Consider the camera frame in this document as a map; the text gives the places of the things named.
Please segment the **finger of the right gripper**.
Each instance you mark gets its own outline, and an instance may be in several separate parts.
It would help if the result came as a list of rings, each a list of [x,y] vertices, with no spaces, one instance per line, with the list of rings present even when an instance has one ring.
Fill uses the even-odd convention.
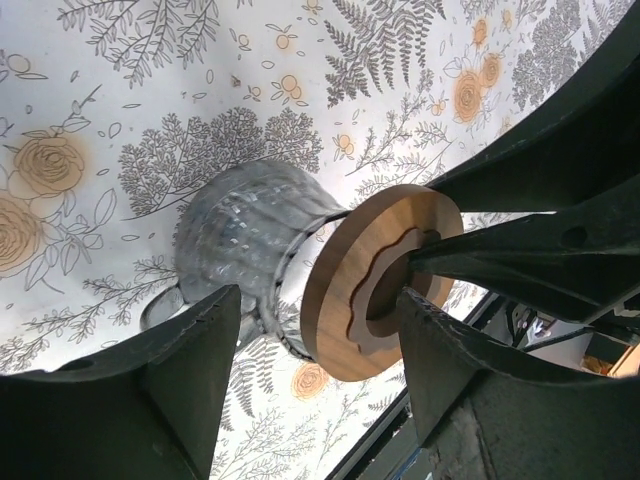
[[[591,323],[639,294],[639,179],[553,214],[431,243],[411,255],[410,266]]]
[[[464,212],[639,203],[639,5],[538,109],[429,184]]]

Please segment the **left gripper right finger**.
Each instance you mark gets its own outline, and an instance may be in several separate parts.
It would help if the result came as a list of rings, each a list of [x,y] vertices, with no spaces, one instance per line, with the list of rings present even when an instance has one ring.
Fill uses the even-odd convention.
[[[436,479],[636,479],[639,379],[531,356],[399,295],[417,439]]]

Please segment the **clear glass carafe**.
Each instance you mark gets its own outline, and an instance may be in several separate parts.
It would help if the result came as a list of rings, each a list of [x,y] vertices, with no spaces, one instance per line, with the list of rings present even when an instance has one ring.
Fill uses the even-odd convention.
[[[221,172],[183,213],[174,245],[177,282],[144,308],[141,329],[236,285],[238,349],[271,336],[293,356],[311,360],[298,315],[280,310],[280,292],[305,241],[347,213],[309,173],[283,161],[255,160]]]

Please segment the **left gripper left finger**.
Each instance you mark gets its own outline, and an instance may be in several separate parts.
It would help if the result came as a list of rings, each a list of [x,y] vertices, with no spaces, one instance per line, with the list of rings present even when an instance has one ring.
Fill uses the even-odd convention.
[[[240,326],[226,286],[57,370],[1,380],[5,479],[205,479]]]

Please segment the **brown wooden ring holder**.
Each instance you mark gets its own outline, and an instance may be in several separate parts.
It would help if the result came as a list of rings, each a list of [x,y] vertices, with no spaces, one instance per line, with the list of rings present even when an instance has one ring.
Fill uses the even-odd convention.
[[[436,306],[453,282],[409,266],[412,252],[463,232],[453,200],[430,188],[389,187],[346,215],[317,257],[301,312],[304,346],[343,382],[374,377],[402,356],[396,298],[410,287]]]

